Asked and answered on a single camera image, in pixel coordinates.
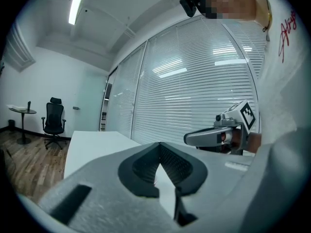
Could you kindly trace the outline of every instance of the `ceiling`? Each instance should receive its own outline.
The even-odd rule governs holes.
[[[70,0],[40,0],[39,47],[109,71],[124,44],[149,21],[180,6],[179,0],[82,0],[76,25],[68,23]]]

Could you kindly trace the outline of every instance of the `white table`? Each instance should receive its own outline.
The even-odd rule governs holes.
[[[140,144],[115,131],[75,131],[67,153],[64,178],[96,158],[137,146]]]

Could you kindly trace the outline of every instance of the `wood plank floor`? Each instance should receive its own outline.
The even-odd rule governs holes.
[[[59,143],[62,150],[55,143],[46,150],[45,138],[26,134],[32,142],[19,145],[16,140],[20,137],[20,132],[1,132],[0,148],[4,150],[7,174],[15,190],[37,203],[48,189],[64,178],[70,141],[67,145]]]

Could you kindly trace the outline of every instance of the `white shirt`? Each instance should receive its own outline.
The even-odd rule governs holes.
[[[268,0],[272,25],[259,75],[261,144],[311,125],[311,46],[287,0]]]

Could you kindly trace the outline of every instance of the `black office chair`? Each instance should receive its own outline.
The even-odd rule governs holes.
[[[61,123],[62,113],[64,110],[64,106],[61,105],[61,99],[51,98],[50,103],[47,103],[47,120],[44,126],[44,119],[42,117],[42,127],[45,133],[53,135],[53,138],[49,140],[49,142],[45,145],[45,148],[48,149],[48,145],[52,142],[56,143],[60,149],[63,148],[59,145],[58,142],[67,142],[65,140],[60,139],[59,134],[64,132],[65,129],[65,122],[66,120],[63,119],[64,124]]]

